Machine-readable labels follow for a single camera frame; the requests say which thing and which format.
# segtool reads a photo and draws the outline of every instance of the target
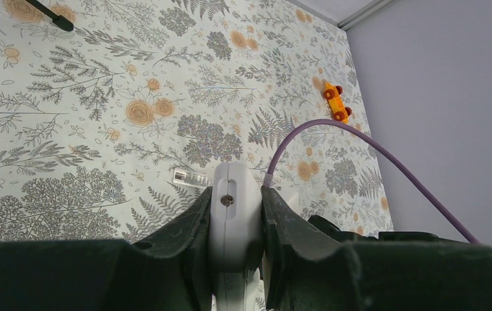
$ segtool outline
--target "orange rose print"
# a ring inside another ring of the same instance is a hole
[[[255,41],[253,38],[248,39],[247,43],[248,47],[254,51],[259,50],[259,46],[257,44],[257,41]]]
[[[307,162],[299,162],[298,174],[299,178],[301,178],[301,180],[303,181],[308,181],[310,179],[310,166],[307,164]]]
[[[310,171],[313,173],[313,174],[318,174],[318,172],[320,171],[320,166],[318,165],[317,162],[311,162],[310,163]]]
[[[43,14],[25,0],[3,0],[3,6],[18,21],[39,23],[43,18]]]
[[[50,7],[50,9],[53,11],[53,13],[57,15],[62,15],[72,23],[76,21],[76,13],[69,8],[68,6],[65,5],[54,5]]]
[[[383,209],[383,211],[389,210],[389,203],[387,202],[387,198],[385,197],[381,198],[381,208]]]
[[[146,87],[149,88],[151,91],[157,91],[159,90],[159,82],[156,79],[147,80]]]
[[[239,49],[243,49],[246,47],[246,44],[247,44],[246,38],[244,38],[244,35],[242,35],[240,32],[238,32],[236,30],[233,30],[230,33],[230,40]]]
[[[136,126],[147,126],[154,120],[154,114],[146,102],[129,103],[126,109],[127,117]]]
[[[305,21],[305,15],[304,15],[303,11],[301,11],[300,9],[297,9],[296,10],[296,15],[297,15],[298,20],[300,22],[304,22]]]
[[[173,114],[173,103],[169,99],[160,98],[154,107],[158,115],[168,117]]]

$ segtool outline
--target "white plastic part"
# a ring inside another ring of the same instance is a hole
[[[224,196],[233,198],[228,207],[221,203]],[[261,190],[248,167],[240,163],[216,167],[208,252],[219,311],[245,310],[248,280],[253,280],[263,253],[261,203]]]
[[[280,190],[278,190],[277,188],[276,191],[278,192],[278,194],[280,194],[282,199],[286,201],[292,211],[296,212],[296,214],[298,215],[301,214],[301,211],[299,209],[299,193],[297,192],[297,190],[290,187],[285,187],[281,188]]]

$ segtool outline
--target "orange flower print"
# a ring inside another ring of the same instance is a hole
[[[24,23],[39,23],[43,14],[26,0],[3,0],[3,6],[12,18]]]
[[[135,67],[135,65],[131,65],[131,64],[127,65],[126,70],[132,76],[137,75],[137,67]]]
[[[65,5],[54,5],[50,7],[53,13],[64,16],[66,19],[74,23],[76,21],[76,13],[74,10]]]
[[[8,47],[5,50],[3,50],[3,53],[5,56],[7,56],[7,61],[11,63],[12,65],[15,65],[19,62],[18,56],[21,54],[19,50],[15,49],[14,47]]]
[[[301,11],[300,9],[297,9],[296,10],[296,15],[297,15],[298,20],[300,22],[304,22],[305,21],[305,15],[304,15],[303,11]]]
[[[381,208],[383,209],[383,211],[389,210],[389,203],[387,202],[387,198],[385,197],[381,198]]]
[[[169,99],[160,98],[155,104],[154,109],[158,115],[169,117],[173,114],[173,103]]]
[[[298,164],[298,174],[299,178],[303,181],[309,181],[310,179],[310,166],[307,162],[301,161]]]
[[[315,89],[323,89],[323,84],[317,76],[312,77],[312,86],[314,86]]]
[[[159,90],[159,82],[156,79],[147,80],[146,87],[151,91],[157,91]]]
[[[247,45],[244,35],[236,30],[232,30],[232,32],[230,33],[230,40],[239,49],[243,49]]]
[[[310,171],[315,175],[318,174],[318,172],[320,171],[320,166],[317,162],[313,161],[310,163]]]
[[[129,103],[126,109],[127,117],[136,126],[148,126],[154,120],[154,114],[148,104],[143,101]]]
[[[120,132],[114,130],[113,128],[106,129],[106,133],[108,133],[108,135],[110,136],[110,140],[112,141],[117,141],[120,137]]]
[[[249,47],[251,50],[253,50],[253,51],[257,51],[257,50],[259,50],[259,46],[258,46],[258,44],[257,44],[257,41],[255,41],[255,39],[253,39],[253,38],[248,39],[248,41],[247,41],[247,43],[246,43],[246,44],[247,44],[247,45],[248,45],[248,47]]]

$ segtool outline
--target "toy car wheel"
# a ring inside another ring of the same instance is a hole
[[[345,120],[345,113],[341,112],[341,111],[337,111],[336,113],[333,114],[333,119],[335,121],[343,121]]]
[[[324,91],[324,98],[330,100],[335,97],[335,92],[332,89],[327,89]]]

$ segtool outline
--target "floral wallpaper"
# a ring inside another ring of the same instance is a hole
[[[324,81],[369,133],[345,32],[284,0],[41,2],[75,30],[0,0],[0,240],[138,240],[199,195],[174,168],[237,161],[261,184],[292,129],[331,117]],[[375,152],[349,133],[309,128],[275,182],[305,218],[392,229]]]

